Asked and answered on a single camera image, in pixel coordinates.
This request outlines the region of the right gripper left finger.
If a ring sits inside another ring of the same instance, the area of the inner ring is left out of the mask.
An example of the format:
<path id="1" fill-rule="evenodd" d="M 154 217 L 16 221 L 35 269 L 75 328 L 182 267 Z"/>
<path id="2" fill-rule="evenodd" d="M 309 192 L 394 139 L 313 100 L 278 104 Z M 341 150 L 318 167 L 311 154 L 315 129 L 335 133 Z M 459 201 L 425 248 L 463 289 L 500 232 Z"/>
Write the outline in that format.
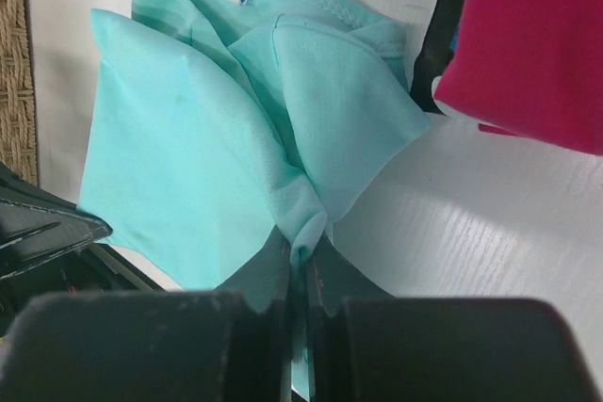
<path id="1" fill-rule="evenodd" d="M 278 231 L 214 290 L 33 298 L 1 346 L 5 401 L 287 401 L 290 246 Z"/>

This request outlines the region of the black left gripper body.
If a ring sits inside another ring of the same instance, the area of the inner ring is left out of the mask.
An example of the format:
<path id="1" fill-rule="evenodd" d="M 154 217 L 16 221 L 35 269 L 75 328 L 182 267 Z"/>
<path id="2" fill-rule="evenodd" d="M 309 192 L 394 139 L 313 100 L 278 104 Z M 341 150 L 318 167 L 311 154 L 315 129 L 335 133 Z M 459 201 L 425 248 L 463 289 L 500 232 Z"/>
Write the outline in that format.
<path id="1" fill-rule="evenodd" d="M 93 246 L 111 228 L 1 166 L 1 297 L 111 290 Z"/>

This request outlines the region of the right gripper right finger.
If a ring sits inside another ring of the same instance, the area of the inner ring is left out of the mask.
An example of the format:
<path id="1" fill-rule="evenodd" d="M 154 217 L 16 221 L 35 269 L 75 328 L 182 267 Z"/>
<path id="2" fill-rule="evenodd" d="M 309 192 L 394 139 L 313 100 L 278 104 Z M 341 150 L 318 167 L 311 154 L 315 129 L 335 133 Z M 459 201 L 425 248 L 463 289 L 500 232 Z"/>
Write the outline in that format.
<path id="1" fill-rule="evenodd" d="M 314 401 L 598 401 L 565 320 L 533 298 L 394 297 L 322 237 L 305 265 Z"/>

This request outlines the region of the wicker basket with cloth liner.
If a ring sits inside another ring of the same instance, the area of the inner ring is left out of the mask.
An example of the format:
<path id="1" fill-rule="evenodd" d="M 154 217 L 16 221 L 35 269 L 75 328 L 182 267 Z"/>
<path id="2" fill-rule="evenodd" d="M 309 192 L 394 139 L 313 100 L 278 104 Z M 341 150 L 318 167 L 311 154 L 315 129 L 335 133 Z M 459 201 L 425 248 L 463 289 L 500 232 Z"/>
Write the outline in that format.
<path id="1" fill-rule="evenodd" d="M 39 181 L 36 103 L 25 0 L 1 0 L 1 162 Z"/>

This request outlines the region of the teal t shirt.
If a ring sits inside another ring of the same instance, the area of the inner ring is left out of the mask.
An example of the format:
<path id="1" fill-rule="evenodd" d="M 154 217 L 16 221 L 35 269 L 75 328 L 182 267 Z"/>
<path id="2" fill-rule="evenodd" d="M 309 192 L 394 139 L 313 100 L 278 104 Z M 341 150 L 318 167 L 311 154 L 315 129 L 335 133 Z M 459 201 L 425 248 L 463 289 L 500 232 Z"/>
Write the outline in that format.
<path id="1" fill-rule="evenodd" d="M 223 283 L 273 229 L 299 269 L 430 126 L 406 25 L 355 0 L 132 0 L 90 20 L 77 206 L 188 290 Z"/>

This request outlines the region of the black t shirt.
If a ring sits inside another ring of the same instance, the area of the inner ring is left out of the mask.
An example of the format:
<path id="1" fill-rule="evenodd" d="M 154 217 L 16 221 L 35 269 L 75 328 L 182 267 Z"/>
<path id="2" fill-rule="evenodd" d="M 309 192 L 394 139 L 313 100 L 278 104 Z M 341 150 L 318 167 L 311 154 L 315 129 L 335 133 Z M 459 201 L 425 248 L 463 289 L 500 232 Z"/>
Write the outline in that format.
<path id="1" fill-rule="evenodd" d="M 464 0 L 437 0 L 414 65 L 412 99 L 427 112 L 443 115 L 432 98 L 432 83 L 441 76 L 456 52 Z"/>

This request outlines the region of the pink t shirt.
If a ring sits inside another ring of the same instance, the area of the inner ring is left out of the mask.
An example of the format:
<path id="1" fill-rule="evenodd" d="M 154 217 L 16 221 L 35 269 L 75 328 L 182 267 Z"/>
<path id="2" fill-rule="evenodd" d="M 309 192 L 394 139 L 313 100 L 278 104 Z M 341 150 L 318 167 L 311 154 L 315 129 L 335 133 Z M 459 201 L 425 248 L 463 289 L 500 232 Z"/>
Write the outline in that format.
<path id="1" fill-rule="evenodd" d="M 464 0 L 432 94 L 483 131 L 601 154 L 602 0 Z"/>

